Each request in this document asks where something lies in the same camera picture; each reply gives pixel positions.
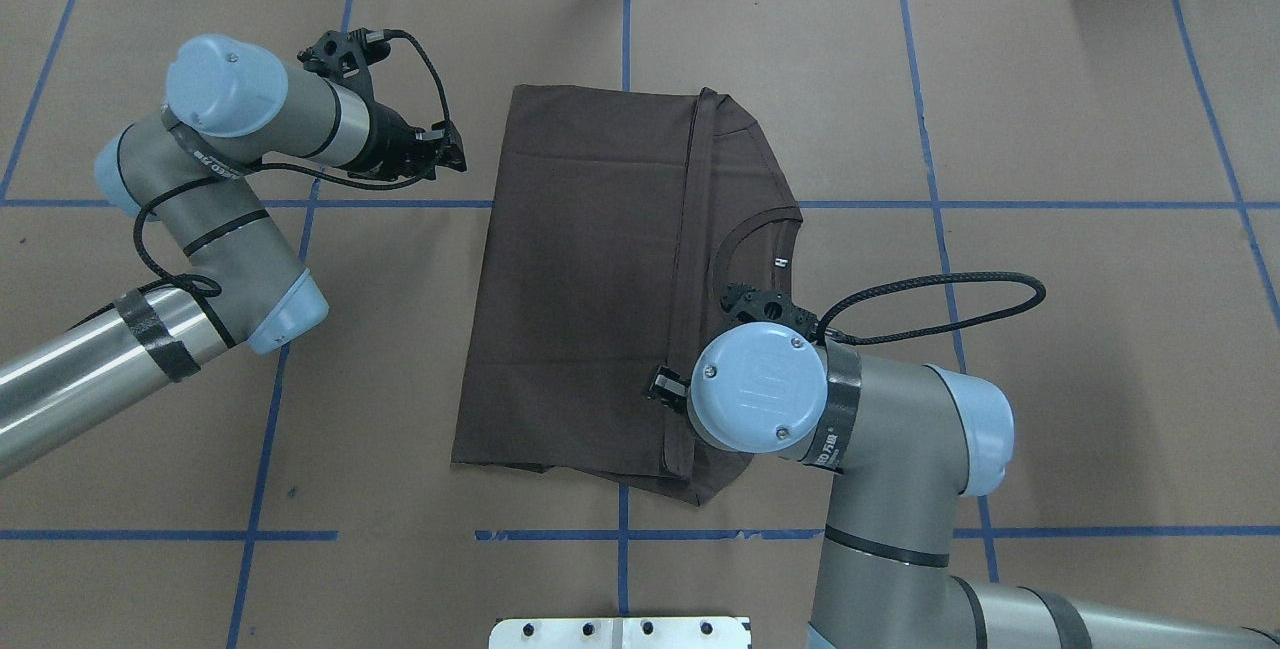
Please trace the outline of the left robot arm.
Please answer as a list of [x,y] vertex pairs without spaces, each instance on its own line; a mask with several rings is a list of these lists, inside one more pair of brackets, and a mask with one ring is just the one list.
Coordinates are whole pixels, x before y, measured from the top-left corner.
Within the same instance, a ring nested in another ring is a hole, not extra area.
[[268,355],[326,317],[251,175],[393,192],[466,166],[442,76],[406,29],[326,31],[292,67],[227,35],[187,40],[161,108],[93,166],[152,280],[3,367],[3,475],[228,349]]

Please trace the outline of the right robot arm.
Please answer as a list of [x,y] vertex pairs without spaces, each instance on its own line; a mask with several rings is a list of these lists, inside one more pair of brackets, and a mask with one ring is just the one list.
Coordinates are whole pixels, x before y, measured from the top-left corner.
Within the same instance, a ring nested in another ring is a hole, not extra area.
[[992,383],[732,326],[648,396],[716,449],[832,472],[809,648],[1275,648],[1277,634],[1175,620],[951,572],[957,503],[1004,480],[1015,428]]

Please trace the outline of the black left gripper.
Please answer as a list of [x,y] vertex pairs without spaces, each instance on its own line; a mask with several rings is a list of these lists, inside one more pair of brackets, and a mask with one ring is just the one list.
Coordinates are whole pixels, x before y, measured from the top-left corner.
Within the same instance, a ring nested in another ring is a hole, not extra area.
[[438,169],[467,172],[463,140],[454,122],[429,129],[410,125],[393,108],[374,105],[365,147],[349,163],[358,180],[435,180]]

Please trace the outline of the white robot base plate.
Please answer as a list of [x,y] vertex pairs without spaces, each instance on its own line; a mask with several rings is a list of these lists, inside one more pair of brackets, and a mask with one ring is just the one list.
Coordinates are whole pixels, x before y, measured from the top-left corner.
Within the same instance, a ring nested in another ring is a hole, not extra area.
[[750,620],[649,616],[502,620],[489,648],[751,648]]

